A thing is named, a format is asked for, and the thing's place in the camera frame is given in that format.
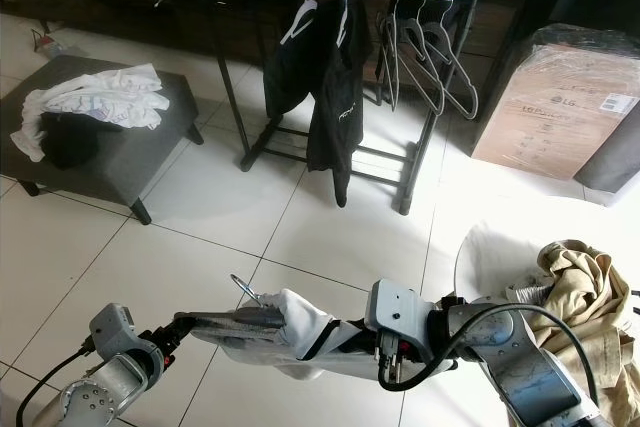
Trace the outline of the short black hanging garment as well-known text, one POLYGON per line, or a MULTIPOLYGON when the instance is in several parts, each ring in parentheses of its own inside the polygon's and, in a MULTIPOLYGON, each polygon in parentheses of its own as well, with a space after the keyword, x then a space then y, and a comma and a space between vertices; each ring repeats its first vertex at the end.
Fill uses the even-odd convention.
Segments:
POLYGON ((335 2, 320 3, 302 16, 297 28, 285 30, 262 75, 270 119, 283 117, 319 87, 337 33, 339 10, 335 2))

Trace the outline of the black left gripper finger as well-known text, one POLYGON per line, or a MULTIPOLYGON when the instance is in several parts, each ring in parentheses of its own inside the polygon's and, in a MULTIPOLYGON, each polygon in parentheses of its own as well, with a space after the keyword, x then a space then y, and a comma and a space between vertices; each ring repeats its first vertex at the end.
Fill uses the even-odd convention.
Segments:
POLYGON ((275 335, 284 328, 283 322, 239 322, 236 319, 179 319, 188 335, 275 335))
POLYGON ((227 312, 179 312, 175 318, 227 319, 230 322, 283 322, 279 309, 234 309, 227 312))

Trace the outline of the white plastic hanger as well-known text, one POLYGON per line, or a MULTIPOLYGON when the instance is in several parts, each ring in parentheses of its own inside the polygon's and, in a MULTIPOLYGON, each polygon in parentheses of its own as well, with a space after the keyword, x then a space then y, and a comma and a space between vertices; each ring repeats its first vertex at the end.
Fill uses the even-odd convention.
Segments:
POLYGON ((351 3, 351 0, 340 0, 340 7, 342 7, 342 11, 340 11, 338 30, 337 34, 335 34, 335 47, 342 47, 344 40, 346 40, 347 26, 349 24, 349 11, 351 11, 349 3, 351 3))
POLYGON ((315 16, 314 11, 317 10, 317 7, 319 7, 319 2, 316 0, 302 0, 300 7, 294 12, 292 24, 288 29, 285 29, 283 37, 279 40, 280 47, 297 38, 312 24, 315 16))

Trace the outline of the white printed garment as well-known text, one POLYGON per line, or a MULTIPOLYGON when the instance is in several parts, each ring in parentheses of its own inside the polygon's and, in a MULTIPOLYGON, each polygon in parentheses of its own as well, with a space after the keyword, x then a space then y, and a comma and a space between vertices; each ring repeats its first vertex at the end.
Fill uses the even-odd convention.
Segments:
POLYGON ((170 101, 160 94, 163 81, 151 63, 125 69, 79 75, 46 90, 32 90, 20 110, 20 126, 10 139, 33 162, 44 159, 41 140, 47 136, 38 125, 44 113, 83 113, 91 119, 120 127, 161 124, 161 112, 170 101))

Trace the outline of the black crumpled garment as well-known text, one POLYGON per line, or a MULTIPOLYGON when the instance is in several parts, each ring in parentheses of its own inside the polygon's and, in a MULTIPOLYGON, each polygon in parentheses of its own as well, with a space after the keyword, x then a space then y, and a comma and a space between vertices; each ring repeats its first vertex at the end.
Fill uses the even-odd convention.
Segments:
POLYGON ((110 133, 114 124, 93 119, 84 113, 46 112, 41 116, 44 139, 40 147, 47 161, 68 170, 84 165, 99 153, 99 134, 110 133))

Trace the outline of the round white table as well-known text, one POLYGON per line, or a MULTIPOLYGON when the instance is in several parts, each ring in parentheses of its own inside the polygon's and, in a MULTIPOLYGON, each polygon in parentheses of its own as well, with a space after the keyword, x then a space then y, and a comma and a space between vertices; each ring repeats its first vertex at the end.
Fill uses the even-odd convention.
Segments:
MULTIPOLYGON (((540 270, 538 254, 553 241, 580 240, 611 255, 613 266, 640 296, 640 226, 612 217, 550 215, 489 218, 472 226, 454 267, 454 290, 461 296, 497 296, 543 307, 550 276, 540 270)), ((526 314, 536 344, 557 355, 573 380, 586 383, 584 363, 570 336, 538 313, 526 314)))

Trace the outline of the grey plastic hanger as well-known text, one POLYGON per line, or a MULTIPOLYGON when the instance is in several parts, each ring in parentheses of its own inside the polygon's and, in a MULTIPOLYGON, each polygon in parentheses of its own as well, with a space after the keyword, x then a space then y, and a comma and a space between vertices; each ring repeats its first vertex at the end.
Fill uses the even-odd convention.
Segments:
POLYGON ((447 88, 444 87, 443 80, 440 79, 440 75, 436 71, 436 65, 431 60, 430 44, 426 43, 420 21, 416 17, 407 17, 406 20, 401 20, 401 16, 398 14, 398 7, 402 5, 402 2, 403 0, 396 0, 396 5, 392 7, 392 12, 390 12, 389 16, 390 26, 392 26, 390 40, 392 40, 394 51, 392 58, 403 63, 407 69, 420 70, 424 74, 424 79, 428 81, 429 87, 436 89, 436 94, 429 94, 428 90, 422 87, 419 79, 411 72, 410 79, 419 89, 421 97, 428 102, 428 106, 434 112, 434 115, 439 117, 444 113, 447 88))
POLYGON ((429 102, 434 113, 443 115, 449 104, 452 104, 466 120, 475 120, 480 111, 479 93, 474 81, 462 66, 460 56, 454 52, 451 31, 445 25, 453 3, 453 0, 447 2, 439 19, 434 23, 419 21, 422 33, 419 42, 419 58, 424 70, 434 79, 438 89, 434 101, 429 102), (460 101, 451 89, 452 81, 457 79, 461 80, 465 101, 460 101))
POLYGON ((376 16, 378 28, 378 65, 375 74, 378 75, 376 88, 376 104, 387 104, 390 110, 396 111, 399 99, 399 67, 397 63, 397 8, 401 0, 388 0, 387 7, 376 16))

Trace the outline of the blue white pack red top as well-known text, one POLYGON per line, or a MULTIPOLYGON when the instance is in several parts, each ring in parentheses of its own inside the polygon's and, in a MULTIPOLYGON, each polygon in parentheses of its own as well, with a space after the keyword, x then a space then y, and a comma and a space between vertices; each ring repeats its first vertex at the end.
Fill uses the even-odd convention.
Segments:
POLYGON ((41 33, 41 31, 32 31, 33 35, 33 52, 37 55, 45 57, 46 60, 54 60, 54 58, 67 55, 68 48, 63 43, 50 34, 41 33))

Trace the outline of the wrapped brown cardboard box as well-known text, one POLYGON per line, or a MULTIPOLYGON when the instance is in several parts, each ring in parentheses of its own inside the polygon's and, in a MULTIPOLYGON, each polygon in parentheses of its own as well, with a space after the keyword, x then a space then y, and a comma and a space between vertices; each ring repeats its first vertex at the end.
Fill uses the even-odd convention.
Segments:
POLYGON ((568 180, 640 104, 640 39, 550 24, 500 79, 472 158, 568 180))

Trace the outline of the beige garment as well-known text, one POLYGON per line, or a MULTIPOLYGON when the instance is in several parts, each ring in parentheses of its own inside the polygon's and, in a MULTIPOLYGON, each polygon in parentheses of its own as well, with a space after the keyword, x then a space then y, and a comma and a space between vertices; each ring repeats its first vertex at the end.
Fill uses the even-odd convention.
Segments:
POLYGON ((611 255, 580 240, 545 245, 538 266, 550 276, 543 307, 588 354, 596 404, 614 427, 640 427, 640 296, 611 255))

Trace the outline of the dark grey ottoman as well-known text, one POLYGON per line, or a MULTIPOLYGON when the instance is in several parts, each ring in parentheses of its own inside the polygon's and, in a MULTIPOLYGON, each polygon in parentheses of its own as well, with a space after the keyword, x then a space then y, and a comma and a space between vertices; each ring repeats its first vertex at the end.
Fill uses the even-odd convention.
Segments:
POLYGON ((204 140, 195 124, 196 99, 183 75, 165 71, 157 74, 163 81, 159 94, 169 99, 170 107, 160 112, 161 122, 156 129, 129 127, 120 133, 102 133, 99 153, 84 165, 58 168, 47 161, 32 162, 10 139, 10 134, 20 126, 22 101, 33 90, 49 89, 81 74, 122 67, 122 63, 63 55, 45 63, 10 89, 0 99, 1 175, 17 180, 29 194, 37 195, 40 188, 69 191, 128 207, 143 223, 150 222, 142 204, 146 186, 155 179, 180 140, 191 138, 195 143, 204 140))

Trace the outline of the dark wooden sideboard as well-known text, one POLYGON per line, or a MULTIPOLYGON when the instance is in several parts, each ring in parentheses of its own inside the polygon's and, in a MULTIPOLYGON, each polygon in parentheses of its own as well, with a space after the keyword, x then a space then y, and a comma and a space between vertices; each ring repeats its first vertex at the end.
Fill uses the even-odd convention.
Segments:
POLYGON ((302 0, 3 0, 5 14, 151 46, 259 60, 302 0))

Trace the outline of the long black printed garment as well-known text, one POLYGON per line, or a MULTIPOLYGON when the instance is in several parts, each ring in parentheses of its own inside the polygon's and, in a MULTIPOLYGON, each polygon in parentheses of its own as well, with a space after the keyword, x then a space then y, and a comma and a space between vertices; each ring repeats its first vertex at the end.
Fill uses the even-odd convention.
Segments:
POLYGON ((332 172, 335 204, 347 204, 352 157, 364 139, 364 65, 372 44, 364 2, 351 0, 346 40, 332 51, 319 87, 311 92, 314 112, 308 129, 307 166, 311 171, 332 172))

